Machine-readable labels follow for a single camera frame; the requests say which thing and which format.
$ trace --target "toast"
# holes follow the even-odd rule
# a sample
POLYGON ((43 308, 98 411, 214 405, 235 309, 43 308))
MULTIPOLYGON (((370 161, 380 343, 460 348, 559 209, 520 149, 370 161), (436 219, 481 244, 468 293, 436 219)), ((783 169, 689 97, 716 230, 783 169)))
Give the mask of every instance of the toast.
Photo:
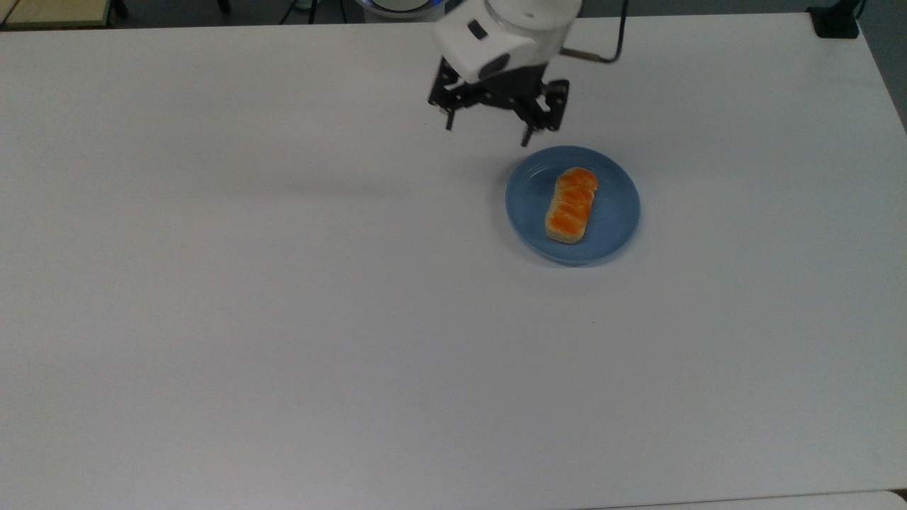
POLYGON ((595 174, 584 168, 574 167, 562 173, 554 184, 554 196, 545 214, 545 234, 558 242, 579 242, 586 233, 598 188, 595 174))

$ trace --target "black object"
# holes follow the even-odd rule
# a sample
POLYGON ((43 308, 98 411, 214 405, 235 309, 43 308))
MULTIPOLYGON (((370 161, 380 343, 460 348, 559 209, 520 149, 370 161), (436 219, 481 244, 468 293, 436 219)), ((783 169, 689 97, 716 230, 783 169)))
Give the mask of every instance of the black object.
MULTIPOLYGON (((293 0, 293 2, 289 5, 289 8, 287 9, 287 11, 284 13, 284 17, 280 18, 281 25, 287 21, 287 18, 289 18, 289 14, 293 12, 293 7, 296 7, 296 1, 297 0, 293 0)), ((337 1, 340 3, 340 15, 343 16, 343 22, 346 23, 346 8, 343 5, 343 0, 337 0, 337 1)), ((309 25, 315 24, 315 12, 317 9, 318 9, 318 1, 312 0, 312 7, 308 11, 308 24, 309 25)))
POLYGON ((813 18, 815 34, 823 39, 856 39, 860 27, 853 10, 864 0, 840 0, 831 7, 809 7, 806 12, 813 18))
POLYGON ((482 39, 484 39, 485 37, 488 37, 488 33, 485 32, 485 29, 482 28, 482 26, 479 25, 479 22, 474 19, 471 22, 469 22, 469 24, 466 27, 469 28, 469 31, 472 32, 473 35, 475 35, 475 38, 480 41, 482 39))
POLYGON ((541 77, 546 67, 547 64, 520 67, 480 83, 459 83, 460 75, 446 60, 441 59, 428 103, 439 106, 447 114, 448 131, 454 127, 454 114, 461 108, 481 103, 513 110, 526 123, 521 143, 525 147, 534 132, 546 129, 558 131, 567 108, 570 82, 555 80, 543 83, 541 77), (541 97, 545 98, 547 110, 539 104, 541 97))
POLYGON ((111 7, 113 8, 114 13, 117 17, 121 19, 129 19, 129 9, 126 8, 126 3, 123 0, 112 0, 111 7))

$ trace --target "orange topping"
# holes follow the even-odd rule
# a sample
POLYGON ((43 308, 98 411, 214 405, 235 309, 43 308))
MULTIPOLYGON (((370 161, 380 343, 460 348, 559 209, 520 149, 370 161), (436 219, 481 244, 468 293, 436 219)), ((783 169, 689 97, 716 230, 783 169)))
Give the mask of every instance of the orange topping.
POLYGON ((566 214, 555 212, 551 215, 551 227, 564 234, 575 236, 580 233, 582 225, 566 214))
POLYGON ((576 167, 567 170, 558 178, 557 187, 578 187, 596 191, 599 188, 599 180, 594 173, 584 168, 576 167))

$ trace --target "floor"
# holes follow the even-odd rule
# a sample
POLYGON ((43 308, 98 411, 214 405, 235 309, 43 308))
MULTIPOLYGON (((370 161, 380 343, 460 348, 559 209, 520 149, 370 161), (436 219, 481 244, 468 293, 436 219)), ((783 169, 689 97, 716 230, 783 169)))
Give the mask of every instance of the floor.
MULTIPOLYGON (((232 12, 224 15, 216 0, 125 0, 129 19, 119 28, 162 26, 275 25, 291 0, 230 0, 232 12)), ((349 23, 363 23, 356 0, 321 0, 316 10, 319 24, 343 23, 344 2, 349 23)), ((631 16, 706 15, 735 13, 803 12, 810 5, 831 5, 834 0, 632 0, 631 16)), ((587 0, 585 17, 619 15, 620 0, 587 0)), ((293 9, 287 24, 303 25, 308 11, 293 9)), ((907 0, 868 0, 860 20, 901 121, 907 125, 907 0)))

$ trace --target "bread slice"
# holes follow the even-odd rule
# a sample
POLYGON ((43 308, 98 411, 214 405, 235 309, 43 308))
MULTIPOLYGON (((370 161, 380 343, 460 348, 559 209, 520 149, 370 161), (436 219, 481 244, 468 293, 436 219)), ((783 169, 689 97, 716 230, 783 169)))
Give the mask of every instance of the bread slice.
POLYGON ((579 242, 586 233, 598 188, 595 174, 584 168, 574 167, 562 173, 554 184, 554 196, 545 214, 545 234, 558 242, 579 242))

